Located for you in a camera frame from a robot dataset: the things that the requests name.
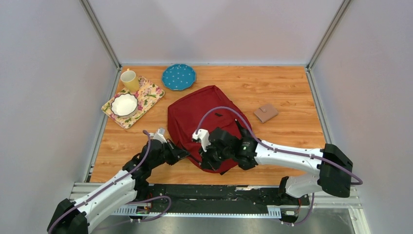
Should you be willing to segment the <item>red backpack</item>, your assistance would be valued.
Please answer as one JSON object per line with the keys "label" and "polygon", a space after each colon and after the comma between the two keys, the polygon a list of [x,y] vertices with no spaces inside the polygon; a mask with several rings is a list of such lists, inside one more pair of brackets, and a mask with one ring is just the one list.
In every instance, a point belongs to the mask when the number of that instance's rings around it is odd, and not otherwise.
{"label": "red backpack", "polygon": [[[202,162],[199,154],[201,145],[192,141],[192,134],[202,117],[209,110],[219,106],[226,106],[238,112],[250,125],[245,114],[215,85],[194,91],[168,107],[168,133],[175,145],[190,152],[188,160],[199,169],[199,163]],[[238,116],[229,110],[216,110],[205,118],[201,128],[212,132],[219,127],[240,138],[241,134],[235,123],[237,118]]]}

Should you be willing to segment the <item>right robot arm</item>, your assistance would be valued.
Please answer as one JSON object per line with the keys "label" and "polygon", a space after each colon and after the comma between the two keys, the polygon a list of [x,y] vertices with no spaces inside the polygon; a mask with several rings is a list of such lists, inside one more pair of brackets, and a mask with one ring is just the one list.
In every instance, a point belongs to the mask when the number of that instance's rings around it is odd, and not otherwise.
{"label": "right robot arm", "polygon": [[237,138],[219,127],[212,132],[196,130],[192,139],[201,144],[203,169],[217,171],[231,159],[243,170],[258,165],[278,165],[304,171],[301,176],[282,178],[278,198],[283,204],[320,191],[336,197],[350,196],[353,163],[334,144],[325,144],[323,149],[288,147],[260,141],[250,133]]}

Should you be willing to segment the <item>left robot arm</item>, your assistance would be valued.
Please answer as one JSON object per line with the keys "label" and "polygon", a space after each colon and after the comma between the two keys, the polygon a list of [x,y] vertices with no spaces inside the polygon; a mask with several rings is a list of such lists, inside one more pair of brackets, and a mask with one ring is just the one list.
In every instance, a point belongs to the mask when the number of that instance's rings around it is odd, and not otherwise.
{"label": "left robot arm", "polygon": [[154,168],[173,165],[190,153],[170,140],[150,139],[109,181],[74,201],[62,200],[47,227],[49,234],[90,234],[109,215],[132,202],[148,203],[150,177]]}

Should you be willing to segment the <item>brown leather wallet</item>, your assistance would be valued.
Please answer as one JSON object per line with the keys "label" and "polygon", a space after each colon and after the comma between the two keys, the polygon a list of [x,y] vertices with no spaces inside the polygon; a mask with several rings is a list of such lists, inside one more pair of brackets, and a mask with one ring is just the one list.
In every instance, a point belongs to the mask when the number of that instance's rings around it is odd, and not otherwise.
{"label": "brown leather wallet", "polygon": [[261,123],[265,123],[277,116],[279,111],[272,104],[265,104],[254,111],[254,115],[260,120]]}

